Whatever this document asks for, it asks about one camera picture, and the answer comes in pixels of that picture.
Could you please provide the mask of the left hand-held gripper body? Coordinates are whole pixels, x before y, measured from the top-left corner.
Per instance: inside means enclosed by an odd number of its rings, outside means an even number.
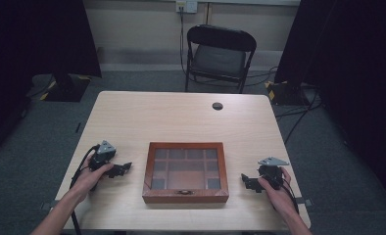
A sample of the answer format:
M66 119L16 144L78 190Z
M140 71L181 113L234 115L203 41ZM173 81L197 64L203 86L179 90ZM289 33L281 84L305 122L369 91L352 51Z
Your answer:
M115 156L117 148L106 140L103 140L95 150L89 161L89 168L91 171L99 169L103 165L108 165L110 160Z

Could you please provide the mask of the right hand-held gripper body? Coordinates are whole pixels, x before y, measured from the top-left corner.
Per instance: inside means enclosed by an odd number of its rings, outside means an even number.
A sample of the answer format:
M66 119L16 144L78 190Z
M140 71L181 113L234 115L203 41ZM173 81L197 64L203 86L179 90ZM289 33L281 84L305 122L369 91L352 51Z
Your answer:
M267 180L273 189L279 190L283 185L282 170L280 167L282 165L288 165L288 163L275 157L268 157L259 160L259 165L260 176Z

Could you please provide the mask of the wooden box with glass lid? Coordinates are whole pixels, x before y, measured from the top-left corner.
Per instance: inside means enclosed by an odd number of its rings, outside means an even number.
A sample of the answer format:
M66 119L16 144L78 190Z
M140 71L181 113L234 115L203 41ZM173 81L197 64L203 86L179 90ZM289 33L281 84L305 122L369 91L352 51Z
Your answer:
M223 144L151 142L142 198L146 204L226 203Z

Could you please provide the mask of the person's right hand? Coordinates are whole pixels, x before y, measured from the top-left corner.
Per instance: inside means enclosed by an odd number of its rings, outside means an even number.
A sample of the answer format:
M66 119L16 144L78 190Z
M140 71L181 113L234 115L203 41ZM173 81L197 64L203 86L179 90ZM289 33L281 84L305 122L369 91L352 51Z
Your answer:
M279 190L273 189L267 180L260 177L258 179L260 185L265 189L267 196L272 203L275 210L280 214L283 219L291 218L292 216L298 215L293 200L290 197L290 187L289 183L291 177L287 170L284 167L280 167L282 174L284 176L283 188Z

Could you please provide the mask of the person's left hand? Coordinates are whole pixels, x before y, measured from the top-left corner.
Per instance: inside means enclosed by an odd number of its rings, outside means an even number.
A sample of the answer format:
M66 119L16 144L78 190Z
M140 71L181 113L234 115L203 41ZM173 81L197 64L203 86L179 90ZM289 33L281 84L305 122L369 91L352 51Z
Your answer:
M74 199L82 202L89 191L96 185L102 175L113 167L111 163L104 164L100 168L92 171L89 167L89 159L86 159L80 169L79 175L73 187L70 189Z

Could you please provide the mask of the black stand base yellow tape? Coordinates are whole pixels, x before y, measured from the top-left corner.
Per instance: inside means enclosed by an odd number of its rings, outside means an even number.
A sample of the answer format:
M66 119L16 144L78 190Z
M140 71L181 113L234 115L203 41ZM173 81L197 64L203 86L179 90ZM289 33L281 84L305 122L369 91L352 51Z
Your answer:
M277 106L307 106L309 101L301 86L294 86L284 81L280 83L266 82L267 96Z
M46 102L79 102L91 79L68 73L55 73L54 81L40 97Z

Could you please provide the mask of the black curtain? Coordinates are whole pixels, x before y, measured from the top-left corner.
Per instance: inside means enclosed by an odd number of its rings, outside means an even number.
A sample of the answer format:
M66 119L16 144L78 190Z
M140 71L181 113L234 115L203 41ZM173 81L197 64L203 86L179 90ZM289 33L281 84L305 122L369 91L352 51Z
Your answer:
M386 0L300 0L274 80L318 86L386 189Z
M55 73L101 75L83 0L0 0L0 144L32 79Z

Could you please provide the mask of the black folding chair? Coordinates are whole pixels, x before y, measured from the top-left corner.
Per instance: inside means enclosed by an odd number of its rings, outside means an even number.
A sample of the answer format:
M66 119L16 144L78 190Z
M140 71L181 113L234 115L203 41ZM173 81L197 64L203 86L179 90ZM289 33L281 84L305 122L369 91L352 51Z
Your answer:
M257 48L256 39L238 29L199 24L187 31L187 71L185 90L190 75L237 84L242 93L249 67Z

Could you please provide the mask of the white wall socket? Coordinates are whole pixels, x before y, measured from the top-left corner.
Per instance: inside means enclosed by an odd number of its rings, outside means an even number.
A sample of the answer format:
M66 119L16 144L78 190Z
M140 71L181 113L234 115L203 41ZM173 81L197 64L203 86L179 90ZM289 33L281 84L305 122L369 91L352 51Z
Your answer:
M178 13L196 14L198 11L198 2L196 0L176 0L175 10Z

